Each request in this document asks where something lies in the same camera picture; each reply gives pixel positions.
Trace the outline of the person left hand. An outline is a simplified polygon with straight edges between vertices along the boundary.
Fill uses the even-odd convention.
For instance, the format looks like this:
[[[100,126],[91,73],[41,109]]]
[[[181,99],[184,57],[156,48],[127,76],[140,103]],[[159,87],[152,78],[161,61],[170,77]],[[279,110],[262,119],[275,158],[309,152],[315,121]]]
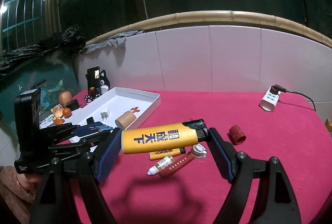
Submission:
[[[41,178],[1,166],[1,223],[29,223]]]

